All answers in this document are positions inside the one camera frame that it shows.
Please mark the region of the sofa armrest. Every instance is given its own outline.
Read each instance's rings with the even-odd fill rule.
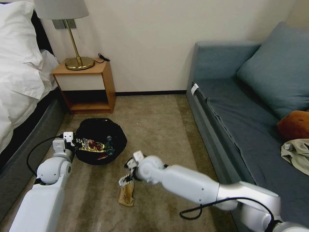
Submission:
[[[194,47],[188,89],[192,81],[231,78],[260,47],[254,41],[197,42]]]

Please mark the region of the bed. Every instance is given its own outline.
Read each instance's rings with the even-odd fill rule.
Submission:
[[[22,7],[23,11],[29,8],[31,14],[33,12],[30,11],[30,8],[33,7],[32,3],[16,2],[11,4],[12,7]],[[2,38],[7,37],[3,36],[6,31],[4,27],[1,27],[2,15],[0,8],[0,42],[1,36]],[[34,36],[36,34],[34,46],[39,49],[39,55],[41,55],[42,60],[40,61],[39,68],[35,66],[35,62],[23,64],[23,61],[21,61],[21,66],[19,66],[18,60],[16,62],[18,63],[16,72],[20,72],[22,78],[28,78],[25,77],[23,68],[25,70],[30,68],[39,70],[34,70],[35,74],[38,73],[40,75],[41,82],[43,83],[39,96],[35,96],[37,91],[35,84],[31,91],[26,89],[29,83],[32,84],[32,80],[22,80],[24,82],[21,82],[21,80],[15,81],[15,76],[12,76],[15,74],[15,70],[9,72],[11,65],[9,60],[16,60],[15,57],[12,58],[10,56],[17,55],[21,57],[23,55],[23,47],[20,46],[23,45],[18,41],[8,41],[5,44],[6,47],[9,47],[9,43],[15,42],[14,48],[18,49],[20,53],[17,54],[9,51],[10,53],[6,54],[7,51],[4,43],[0,44],[0,58],[1,56],[6,58],[1,59],[2,66],[0,67],[0,221],[4,218],[32,176],[32,173],[26,166],[26,157],[29,151],[40,141],[55,136],[64,116],[60,92],[50,75],[51,70],[57,66],[56,59],[53,56],[50,43],[36,13],[33,12],[29,18],[35,29]],[[10,114],[10,111],[13,113],[16,111],[19,114]],[[38,167],[50,145],[51,141],[46,142],[33,152],[30,159],[30,165],[33,168]]]

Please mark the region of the sofa cushion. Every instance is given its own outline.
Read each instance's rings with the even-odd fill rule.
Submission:
[[[309,31],[279,23],[237,77],[279,116],[309,108]]]
[[[239,166],[240,176],[246,175],[242,159],[257,185],[281,196],[282,218],[309,227],[309,177],[281,158],[284,142],[273,111],[237,79],[208,79],[197,84],[205,106],[216,118],[216,125],[212,123],[216,134],[221,127],[232,141],[220,139],[233,166]]]

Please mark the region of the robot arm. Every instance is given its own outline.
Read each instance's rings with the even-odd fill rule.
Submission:
[[[119,180],[121,186],[128,184],[132,179],[144,180],[150,184],[161,183],[169,192],[199,205],[234,198],[234,200],[215,204],[215,206],[222,210],[233,210],[238,203],[242,203],[241,221],[255,232],[263,232],[267,228],[273,229],[273,227],[268,227],[269,223],[274,220],[281,221],[280,197],[259,186],[242,181],[222,185],[202,173],[178,165],[164,165],[156,156],[144,157],[141,151],[135,152],[125,167],[130,169],[131,174]],[[300,225],[291,223],[279,223],[273,231],[290,230],[309,231]]]
[[[66,134],[68,138],[73,138],[72,132],[65,132],[63,136],[66,137]],[[53,141],[55,153],[38,167],[37,179],[26,193],[10,232],[56,230],[64,199],[64,186],[70,176],[74,157],[74,152],[67,149],[67,143],[71,142],[68,138]]]

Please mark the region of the wall outlet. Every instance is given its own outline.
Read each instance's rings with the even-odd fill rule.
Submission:
[[[67,19],[67,21],[68,21],[71,29],[76,28],[76,24],[75,24],[74,19]],[[53,20],[52,22],[54,24],[55,29],[66,29],[67,28],[64,20],[62,20],[62,19],[56,19],[56,20]]]

